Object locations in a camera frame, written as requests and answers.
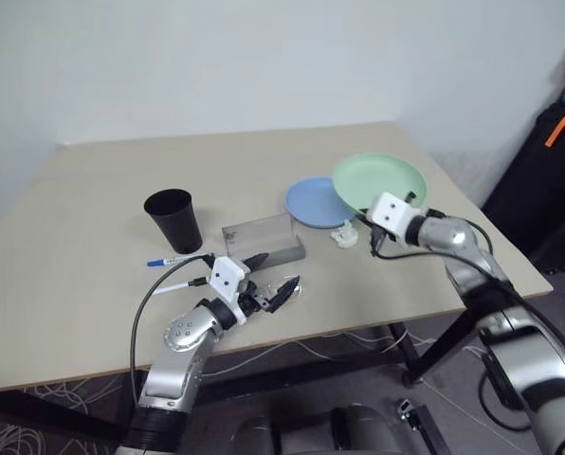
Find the black plastic cup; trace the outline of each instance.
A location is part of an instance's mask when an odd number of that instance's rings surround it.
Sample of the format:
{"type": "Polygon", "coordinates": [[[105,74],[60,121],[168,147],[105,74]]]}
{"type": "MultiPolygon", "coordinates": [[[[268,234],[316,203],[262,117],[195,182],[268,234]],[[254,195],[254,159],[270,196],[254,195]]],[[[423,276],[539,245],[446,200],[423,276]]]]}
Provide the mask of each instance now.
{"type": "Polygon", "coordinates": [[[146,199],[143,208],[178,253],[190,254],[202,246],[203,239],[191,206],[191,194],[187,191],[171,189],[156,192],[146,199]]]}

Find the table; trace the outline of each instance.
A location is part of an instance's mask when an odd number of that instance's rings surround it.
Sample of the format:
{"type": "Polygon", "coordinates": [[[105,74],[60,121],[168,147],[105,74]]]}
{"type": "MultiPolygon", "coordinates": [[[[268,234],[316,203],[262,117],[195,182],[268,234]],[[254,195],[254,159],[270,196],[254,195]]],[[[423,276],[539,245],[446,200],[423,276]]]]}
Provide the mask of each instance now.
{"type": "MultiPolygon", "coordinates": [[[[62,147],[0,222],[0,390],[127,368],[131,321],[163,272],[150,259],[173,256],[145,198],[190,191],[205,243],[225,253],[221,227],[284,212],[294,182],[330,175],[345,156],[383,152],[425,176],[429,207],[485,228],[496,257],[524,297],[552,288],[410,137],[390,122],[211,136],[183,136],[62,147]]],[[[373,259],[367,230],[342,250],[328,231],[296,224],[303,261],[256,274],[279,281],[300,274],[299,299],[230,331],[217,352],[457,311],[463,308],[439,259],[373,259]]],[[[201,276],[189,265],[178,279],[201,276]]],[[[168,320],[192,308],[206,288],[157,296],[137,339],[149,364],[168,320]]]]}

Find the marker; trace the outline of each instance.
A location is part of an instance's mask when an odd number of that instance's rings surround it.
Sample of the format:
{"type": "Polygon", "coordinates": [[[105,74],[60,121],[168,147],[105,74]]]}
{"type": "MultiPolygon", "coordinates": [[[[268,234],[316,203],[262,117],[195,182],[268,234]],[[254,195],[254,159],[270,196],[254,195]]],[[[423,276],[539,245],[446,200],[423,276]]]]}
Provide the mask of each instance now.
{"type": "Polygon", "coordinates": [[[162,265],[179,264],[182,261],[186,261],[187,259],[193,258],[194,256],[200,256],[201,254],[205,253],[187,254],[186,256],[178,256],[176,258],[154,259],[153,261],[148,261],[147,265],[149,267],[159,267],[162,265]]]}

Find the floor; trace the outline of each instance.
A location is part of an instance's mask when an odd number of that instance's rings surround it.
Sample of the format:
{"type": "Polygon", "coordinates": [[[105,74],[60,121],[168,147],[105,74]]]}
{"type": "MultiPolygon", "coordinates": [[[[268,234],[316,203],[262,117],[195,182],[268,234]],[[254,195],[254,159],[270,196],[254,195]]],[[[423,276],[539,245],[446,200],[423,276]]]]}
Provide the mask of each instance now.
{"type": "MultiPolygon", "coordinates": [[[[533,299],[535,304],[565,334],[565,272],[559,272],[547,279],[555,291],[545,297],[533,299]]],[[[411,334],[426,339],[439,336],[454,320],[454,316],[427,318],[410,321],[407,327],[411,334]]],[[[377,337],[380,329],[357,332],[363,337],[377,337]]],[[[347,336],[312,338],[305,344],[314,351],[336,357],[349,352],[365,349],[381,350],[390,342],[365,343],[347,336]]],[[[478,341],[471,342],[479,346],[478,341]]],[[[425,343],[419,349],[426,349],[425,343]]],[[[207,364],[207,371],[219,371],[258,354],[244,352],[235,355],[215,357],[207,364]]],[[[267,371],[277,366],[298,364],[313,360],[313,354],[298,344],[283,346],[275,352],[229,373],[243,376],[267,371]]],[[[483,371],[482,362],[471,350],[462,350],[443,365],[436,373],[430,374],[424,384],[411,390],[405,389],[399,381],[398,366],[377,367],[358,373],[348,373],[329,379],[290,387],[283,390],[256,393],[195,409],[188,431],[184,436],[182,453],[191,455],[220,455],[226,453],[230,436],[245,419],[267,415],[290,428],[289,424],[313,416],[325,415],[330,409],[361,403],[382,412],[395,426],[398,444],[408,454],[428,454],[428,450],[417,433],[410,431],[405,423],[395,418],[395,404],[399,399],[409,397],[414,404],[428,406],[439,429],[445,436],[453,454],[537,454],[538,446],[533,434],[513,433],[496,427],[482,411],[476,388],[483,371]]],[[[121,376],[109,376],[90,381],[53,384],[27,392],[41,394],[45,399],[54,400],[76,409],[86,410],[93,415],[112,420],[115,418],[120,399],[121,376]]],[[[493,392],[486,390],[487,402],[492,410],[508,423],[525,422],[523,415],[516,415],[503,409],[493,392]]],[[[284,453],[333,448],[326,424],[319,424],[301,430],[286,432],[282,438],[284,453]]],[[[6,426],[0,423],[0,453],[12,451],[17,454],[38,453],[45,455],[107,454],[113,447],[86,445],[78,441],[27,429],[6,426]]]]}

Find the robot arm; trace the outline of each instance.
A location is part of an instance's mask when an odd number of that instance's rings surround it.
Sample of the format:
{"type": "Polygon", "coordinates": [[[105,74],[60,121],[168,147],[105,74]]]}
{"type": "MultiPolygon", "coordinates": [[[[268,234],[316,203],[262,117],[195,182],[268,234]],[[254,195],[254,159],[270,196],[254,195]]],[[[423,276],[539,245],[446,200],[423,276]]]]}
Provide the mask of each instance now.
{"type": "Polygon", "coordinates": [[[253,313],[274,313],[291,297],[300,280],[289,280],[270,300],[261,297],[248,276],[250,267],[256,268],[263,259],[262,255],[244,262],[228,257],[215,259],[209,285],[218,297],[202,299],[165,330],[163,346],[148,373],[117,455],[176,453],[215,343],[226,330],[244,324],[253,313]]]}
{"type": "Polygon", "coordinates": [[[488,351],[483,361],[498,397],[525,409],[544,454],[565,455],[565,345],[521,304],[492,255],[479,249],[470,224],[440,212],[428,216],[389,193],[374,201],[367,219],[401,245],[444,255],[466,309],[479,315],[488,351]]]}

